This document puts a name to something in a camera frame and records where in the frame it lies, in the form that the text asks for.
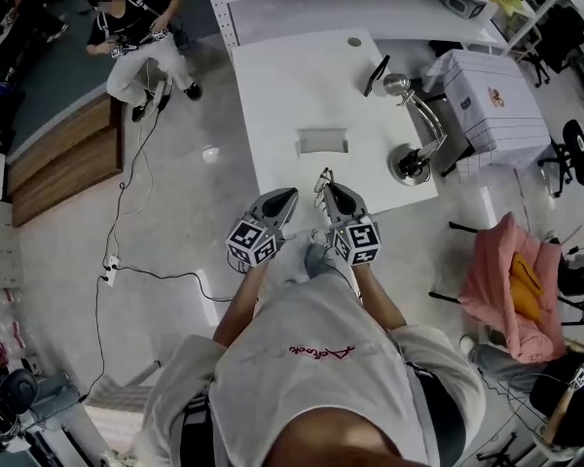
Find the black t-shirt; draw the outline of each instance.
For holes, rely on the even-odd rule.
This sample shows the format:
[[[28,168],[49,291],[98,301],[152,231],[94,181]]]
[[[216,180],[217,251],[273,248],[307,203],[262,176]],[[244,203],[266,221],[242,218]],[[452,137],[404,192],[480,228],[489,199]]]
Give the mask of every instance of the black t-shirt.
[[[147,7],[153,9],[158,14],[162,14],[171,2],[171,0],[142,1]],[[106,14],[108,33],[110,36],[119,35],[125,37],[127,43],[138,45],[139,42],[149,34],[152,22],[154,22],[157,17],[158,16],[153,12],[146,11],[142,7],[136,7],[126,0],[126,13],[122,18],[113,18],[110,14]],[[99,45],[106,41],[106,34],[97,24],[98,21],[103,25],[103,17],[99,16],[98,18],[95,18],[91,30],[91,36],[89,37],[89,45]]]

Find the white pants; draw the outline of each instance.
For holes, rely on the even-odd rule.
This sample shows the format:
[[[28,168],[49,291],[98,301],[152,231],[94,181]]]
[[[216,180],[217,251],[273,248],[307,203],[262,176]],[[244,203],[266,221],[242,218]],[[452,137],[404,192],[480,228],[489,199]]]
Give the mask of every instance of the white pants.
[[[193,83],[188,74],[186,60],[175,47],[173,37],[169,34],[160,42],[143,45],[118,57],[106,82],[108,93],[133,107],[145,103],[147,99],[145,87],[136,80],[136,74],[148,58],[156,60],[158,67],[170,75],[181,90],[187,89]]]

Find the lamp base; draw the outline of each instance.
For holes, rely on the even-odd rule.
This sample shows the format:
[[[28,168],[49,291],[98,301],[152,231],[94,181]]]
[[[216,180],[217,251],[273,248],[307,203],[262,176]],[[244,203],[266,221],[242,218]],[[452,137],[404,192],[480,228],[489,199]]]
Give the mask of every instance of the lamp base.
[[[415,153],[416,151],[417,150],[411,147],[411,145],[403,144],[396,147],[389,153],[389,156],[387,156],[387,166],[389,167],[391,175],[398,182],[409,187],[415,187],[416,185],[430,180],[430,166],[428,166],[428,163],[424,163],[417,167],[415,173],[403,170],[403,164],[401,164],[401,162],[407,157],[415,157],[412,153]]]

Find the black and white marker cube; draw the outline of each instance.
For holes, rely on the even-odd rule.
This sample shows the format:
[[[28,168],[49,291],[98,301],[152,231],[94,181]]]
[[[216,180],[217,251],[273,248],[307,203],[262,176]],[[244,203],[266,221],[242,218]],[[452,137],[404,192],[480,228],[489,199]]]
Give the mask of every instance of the black and white marker cube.
[[[377,259],[381,238],[376,224],[368,219],[334,230],[332,245],[347,264],[354,266]]]
[[[274,234],[268,227],[238,220],[225,240],[230,254],[251,267],[257,267],[276,252]]]

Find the gray floor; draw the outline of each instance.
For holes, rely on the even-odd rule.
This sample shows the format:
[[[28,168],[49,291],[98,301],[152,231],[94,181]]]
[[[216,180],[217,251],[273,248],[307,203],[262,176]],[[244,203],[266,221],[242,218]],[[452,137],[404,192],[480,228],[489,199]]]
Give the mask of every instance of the gray floor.
[[[257,197],[258,189],[236,78],[220,37],[204,41],[193,57],[194,67],[201,72],[203,99],[193,103],[179,92],[171,98],[146,149],[154,175],[153,193],[143,204],[150,180],[144,161],[139,160],[122,214],[141,206],[142,210],[122,218],[117,238],[123,265],[161,274],[198,271],[205,290],[225,298],[235,292],[241,277],[227,265],[224,237]],[[555,137],[568,119],[584,122],[580,96],[567,73],[554,76],[549,86],[535,92]],[[153,118],[146,120],[144,131],[152,124]],[[128,162],[137,138],[138,126],[127,122]],[[214,160],[204,156],[211,148],[218,149]],[[118,186],[126,178],[124,174],[99,184],[19,231],[25,330],[44,365],[65,369],[82,390],[101,369],[93,318],[95,280],[102,273],[100,262],[116,213]],[[456,294],[471,261],[473,236],[449,230],[449,220],[487,228],[512,211],[523,228],[538,236],[556,231],[564,239],[582,225],[565,249],[584,245],[584,187],[573,183],[552,200],[550,178],[552,185],[558,185],[535,165],[519,174],[508,167],[490,166],[462,184],[454,177],[437,178],[438,198],[377,217],[383,251],[373,270],[410,324],[438,327],[453,343],[472,330],[472,321],[459,306],[427,296],[431,289]],[[300,235],[273,261],[261,296],[266,302],[272,288],[286,278],[304,278],[306,243],[307,237]],[[110,250],[117,251],[112,240]],[[213,326],[206,316],[210,307],[194,278],[160,281],[120,272],[115,286],[102,285],[99,293],[108,375],[118,383],[127,382],[152,360],[165,360],[187,335],[211,335]],[[214,308],[221,315],[226,305]],[[567,306],[562,311],[563,320],[580,315]],[[584,329],[570,328],[566,334],[584,341]],[[78,413],[82,411],[72,410],[71,419]],[[524,411],[520,416],[531,425],[538,423]],[[519,423],[506,398],[490,390],[488,413],[469,453],[492,439],[505,422],[488,449],[501,446]],[[477,463],[472,457],[463,465]]]
[[[113,59],[93,57],[85,50],[95,12],[79,13],[89,8],[86,0],[63,0],[49,7],[55,16],[64,16],[69,29],[48,47],[20,86],[26,98],[14,120],[11,154],[44,123],[106,82]],[[209,0],[184,0],[180,17],[192,40],[218,32]]]

